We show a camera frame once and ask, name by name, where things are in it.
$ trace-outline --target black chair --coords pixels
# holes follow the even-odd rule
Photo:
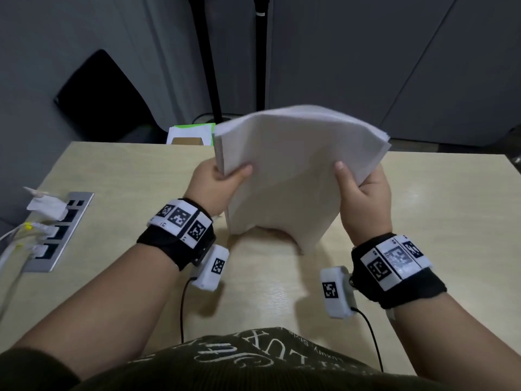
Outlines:
[[[54,102],[88,141],[166,142],[145,100],[102,49],[74,72]]]

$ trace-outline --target person's right hand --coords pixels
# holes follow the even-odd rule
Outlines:
[[[360,187],[343,162],[335,163],[335,177],[340,187],[340,218],[355,247],[392,232],[391,188],[381,164]]]

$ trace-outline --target table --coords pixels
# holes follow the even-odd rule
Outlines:
[[[0,351],[130,247],[151,214],[180,197],[195,166],[212,157],[205,146],[72,143],[40,186],[55,194],[93,191],[93,202],[52,273],[23,274],[0,324]],[[396,232],[406,233],[434,263],[449,292],[521,352],[521,177],[504,156],[388,153]],[[351,268],[352,245],[337,218],[310,255],[299,256],[283,234],[254,229],[218,243],[231,250],[215,292],[189,288],[186,339],[283,326],[322,346],[377,367],[360,316],[330,319],[319,271]],[[0,274],[0,297],[27,257],[17,250]],[[179,343],[179,300],[189,272],[171,292],[146,353]],[[413,369],[383,310],[356,293],[374,329],[386,371]]]

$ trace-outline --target person's left hand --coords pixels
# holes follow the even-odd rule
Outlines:
[[[253,167],[245,165],[225,177],[217,170],[215,158],[207,159],[194,170],[183,197],[198,203],[214,217],[226,210],[235,191],[252,172]]]

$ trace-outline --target wristband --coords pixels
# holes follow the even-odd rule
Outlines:
[[[356,247],[349,283],[383,309],[446,292],[429,259],[406,236],[388,233]]]
[[[198,266],[215,239],[210,215],[184,198],[171,200],[153,216],[137,242],[159,248],[183,270],[188,263]]]

